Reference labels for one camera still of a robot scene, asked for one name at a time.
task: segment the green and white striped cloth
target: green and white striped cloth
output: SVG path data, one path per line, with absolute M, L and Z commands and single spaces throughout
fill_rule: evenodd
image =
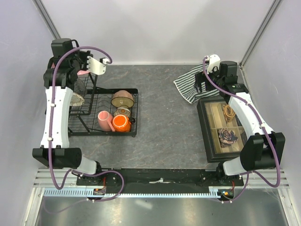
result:
M 174 80 L 174 84 L 177 87 L 180 94 L 182 95 L 182 97 L 191 104 L 193 104 L 200 98 L 215 97 L 218 96 L 220 93 L 217 89 L 206 91 L 205 82 L 202 82 L 202 92 L 197 92 L 196 88 L 194 87 L 195 74 L 202 71 L 203 65 L 199 65 L 192 68 L 190 71 Z

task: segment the floor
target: floor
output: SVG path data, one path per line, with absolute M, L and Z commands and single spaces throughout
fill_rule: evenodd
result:
M 98 77 L 103 88 L 137 88 L 136 137 L 71 137 L 70 146 L 103 167 L 215 168 L 207 163 L 196 104 L 189 104 L 173 81 L 192 65 L 108 66 Z
M 59 211 L 81 199 L 51 197 L 46 199 L 45 206 L 48 211 Z M 232 204 L 200 198 L 83 202 L 55 215 L 41 208 L 39 220 L 43 226 L 288 226 L 278 192 L 271 189 L 246 190 Z

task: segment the robotic arm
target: robotic arm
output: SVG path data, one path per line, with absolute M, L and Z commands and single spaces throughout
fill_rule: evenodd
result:
M 68 55 L 61 63 L 56 79 L 55 93 L 52 91 L 54 68 L 59 59 L 68 51 L 73 49 L 71 39 L 57 39 L 51 43 L 53 57 L 50 58 L 48 68 L 44 74 L 44 86 L 46 87 L 47 111 L 45 129 L 40 148 L 34 148 L 32 155 L 42 164 L 49 166 L 48 148 L 49 141 L 52 141 L 52 163 L 54 169 L 72 168 L 87 174 L 95 174 L 100 166 L 99 163 L 91 161 L 82 156 L 81 149 L 69 148 L 68 139 L 68 118 L 70 101 L 74 90 L 74 84 L 78 79 L 77 73 L 80 70 L 89 70 L 92 73 L 101 75 L 105 73 L 108 59 L 103 58 L 101 62 L 93 58 L 90 51 L 77 51 Z M 54 107 L 53 118 L 51 119 L 51 108 Z M 52 125 L 52 136 L 49 137 L 49 125 Z
M 255 108 L 248 89 L 244 84 L 239 84 L 237 82 L 238 76 L 236 62 L 220 62 L 220 58 L 217 55 L 207 56 L 207 61 L 209 61 L 207 74 L 213 83 L 230 94 L 235 94 L 247 101 L 247 104 L 245 104 L 237 97 L 220 92 L 220 95 L 225 99 L 226 103 L 229 104 L 237 114 L 245 129 L 248 140 L 239 157 L 219 164 L 217 168 L 219 176 L 232 176 L 251 170 L 274 168 L 275 159 L 262 127 L 265 127 L 265 130 L 271 139 L 276 150 L 279 163 L 281 161 L 285 144 L 284 135 L 281 132 L 275 133 L 273 129 L 266 124 Z M 205 82 L 206 90 L 215 89 L 203 73 L 196 74 L 196 80 L 201 83 Z M 253 107 L 257 115 L 260 117 L 262 124 L 258 122 L 255 113 L 249 105 Z

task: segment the pink mug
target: pink mug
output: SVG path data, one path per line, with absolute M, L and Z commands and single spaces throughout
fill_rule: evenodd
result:
M 100 127 L 103 129 L 103 131 L 113 131 L 115 132 L 115 129 L 112 125 L 113 116 L 107 112 L 102 111 L 98 114 L 98 123 Z

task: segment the wall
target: wall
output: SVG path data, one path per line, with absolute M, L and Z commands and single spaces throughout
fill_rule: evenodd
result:
M 273 0 L 43 0 L 62 37 L 116 64 L 240 61 Z
M 285 0 L 272 18 L 258 46 L 246 63 L 252 97 L 261 115 L 284 133 L 285 170 L 299 212 L 301 162 L 301 2 Z
M 21 225 L 37 169 L 45 123 L 43 74 L 52 36 L 31 0 L 0 7 L 1 225 Z

